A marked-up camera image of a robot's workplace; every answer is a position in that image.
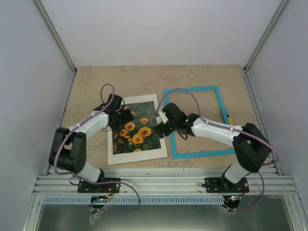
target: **blue frame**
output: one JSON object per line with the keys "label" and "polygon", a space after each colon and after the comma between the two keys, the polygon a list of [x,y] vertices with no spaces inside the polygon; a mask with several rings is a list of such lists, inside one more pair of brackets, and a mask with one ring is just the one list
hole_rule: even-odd
{"label": "blue frame", "polygon": [[[223,101],[218,89],[218,86],[204,86],[204,87],[193,87],[193,88],[184,88],[185,90],[188,91],[202,91],[202,90],[215,90],[218,103],[222,112],[223,119],[225,121],[225,124],[230,124],[228,117],[227,117],[227,112],[226,109],[223,105]],[[164,95],[166,95],[169,91],[172,91],[173,89],[166,89],[164,90]],[[173,93],[178,93],[178,92],[183,92],[181,90],[176,90]],[[167,95],[165,97],[165,103],[166,105],[169,102],[169,96]],[[173,159],[185,159],[185,158],[194,158],[194,157],[202,157],[202,156],[213,156],[213,155],[225,155],[225,154],[234,154],[235,151],[234,149],[227,149],[227,150],[216,150],[216,151],[208,151],[208,152],[198,152],[198,153],[184,153],[184,154],[177,154],[177,148],[175,144],[175,139],[173,133],[170,134],[170,141],[171,141],[171,150],[172,150],[172,156]]]}

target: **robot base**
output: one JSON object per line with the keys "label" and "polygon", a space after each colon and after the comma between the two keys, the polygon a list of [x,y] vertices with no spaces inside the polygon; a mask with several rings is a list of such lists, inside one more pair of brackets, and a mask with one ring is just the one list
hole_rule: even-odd
{"label": "robot base", "polygon": [[247,179],[243,177],[236,184],[227,184],[222,182],[220,177],[209,177],[205,178],[205,184],[202,184],[202,187],[206,188],[207,193],[245,193],[249,192],[249,186]]}
{"label": "robot base", "polygon": [[[121,181],[120,178],[105,178],[104,182],[106,181]],[[85,181],[79,181],[78,192],[79,193],[119,193],[120,191],[120,184],[90,184]]]}

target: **white wall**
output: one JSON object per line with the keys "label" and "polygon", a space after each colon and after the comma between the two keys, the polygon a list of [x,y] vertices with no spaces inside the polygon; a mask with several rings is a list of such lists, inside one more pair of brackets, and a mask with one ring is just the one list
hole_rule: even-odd
{"label": "white wall", "polygon": [[75,66],[244,66],[281,0],[43,0]]}
{"label": "white wall", "polygon": [[21,229],[72,73],[31,0],[0,6],[0,230]]}
{"label": "white wall", "polygon": [[308,214],[308,1],[291,1],[249,71],[285,174]]}

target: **sunflower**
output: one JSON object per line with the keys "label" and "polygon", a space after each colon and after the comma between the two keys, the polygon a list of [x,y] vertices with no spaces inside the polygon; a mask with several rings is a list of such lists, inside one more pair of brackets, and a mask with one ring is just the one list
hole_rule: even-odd
{"label": "sunflower", "polygon": [[143,137],[139,134],[135,134],[132,138],[132,141],[133,141],[134,144],[143,143]]}
{"label": "sunflower", "polygon": [[146,124],[147,122],[149,122],[149,119],[148,119],[148,118],[141,118],[140,121],[141,121],[143,124]]}
{"label": "sunflower", "polygon": [[120,136],[127,136],[127,131],[125,130],[125,129],[122,129],[121,131],[120,131]]}
{"label": "sunflower", "polygon": [[142,127],[141,129],[139,129],[137,134],[139,134],[142,137],[147,137],[152,134],[152,130],[148,127]]}
{"label": "sunflower", "polygon": [[127,131],[133,131],[135,127],[136,127],[136,125],[133,122],[129,122],[129,123],[125,124],[125,129]]}
{"label": "sunflower", "polygon": [[122,138],[120,138],[120,139],[118,140],[118,143],[124,144],[125,142],[124,142],[124,140],[123,140]]}

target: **beige table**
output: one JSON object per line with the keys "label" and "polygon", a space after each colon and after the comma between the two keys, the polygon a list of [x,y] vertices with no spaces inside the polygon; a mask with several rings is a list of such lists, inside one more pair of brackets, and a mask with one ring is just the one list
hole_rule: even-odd
{"label": "beige table", "polygon": [[[156,93],[158,100],[163,90],[217,85],[224,105],[235,125],[256,123],[255,115],[246,90],[244,78],[236,65],[197,66],[96,66],[80,67],[64,115],[63,127],[69,127],[86,118],[101,104],[100,89],[104,83],[112,83],[115,93],[121,97]],[[107,99],[111,90],[103,92]],[[221,110],[213,91],[195,93],[203,116],[223,122]],[[187,115],[197,109],[189,95],[173,93],[170,101],[176,103]],[[205,138],[180,140],[175,135],[178,153],[229,149],[224,144]],[[227,167],[235,155],[220,155],[173,160],[170,139],[166,138],[168,157],[109,166],[107,163],[107,133],[97,132],[87,143],[87,160],[96,167]]]}

